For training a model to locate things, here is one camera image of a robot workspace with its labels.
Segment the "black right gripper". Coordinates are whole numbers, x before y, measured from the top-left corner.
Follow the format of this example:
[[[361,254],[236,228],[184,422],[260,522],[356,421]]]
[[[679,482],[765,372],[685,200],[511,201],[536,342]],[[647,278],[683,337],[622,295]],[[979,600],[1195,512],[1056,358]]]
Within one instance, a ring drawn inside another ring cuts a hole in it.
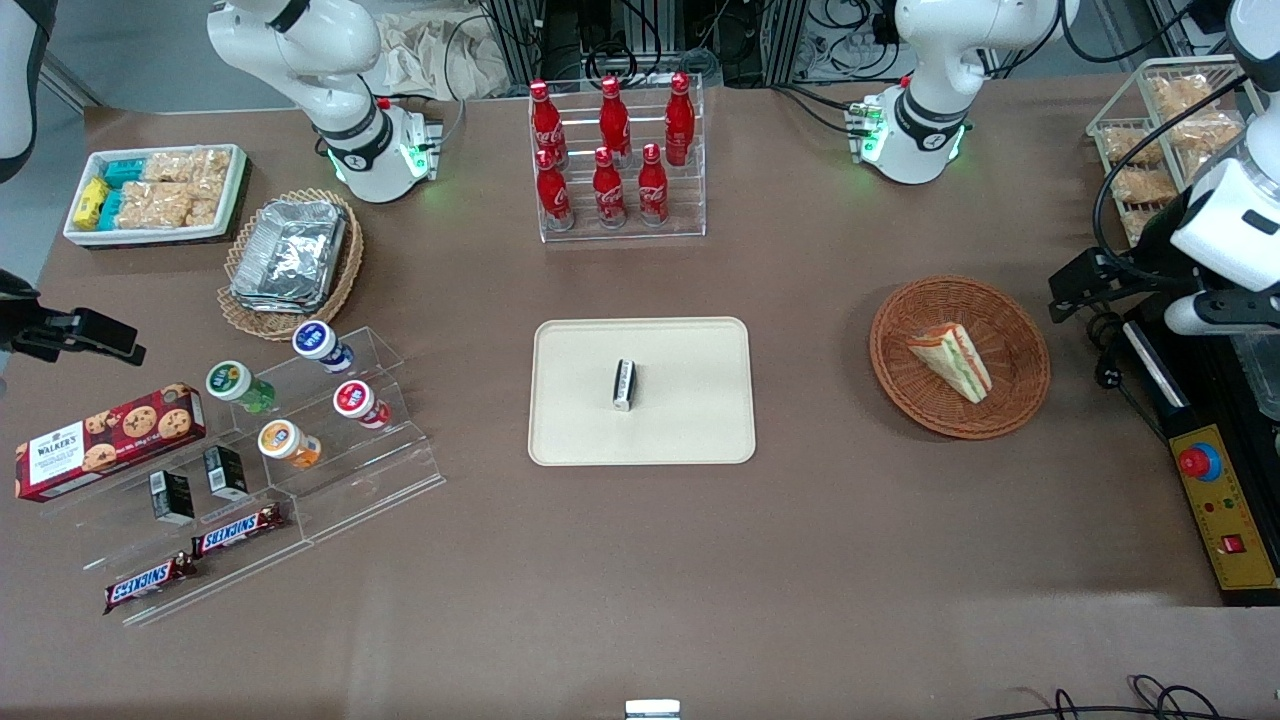
[[[38,297],[40,292],[31,283],[1,270],[1,351],[5,354],[13,352],[13,341],[29,325],[44,320]],[[97,354],[132,366],[145,363],[147,348],[138,343],[138,331],[92,309],[54,313],[45,319],[45,329],[59,351]]]

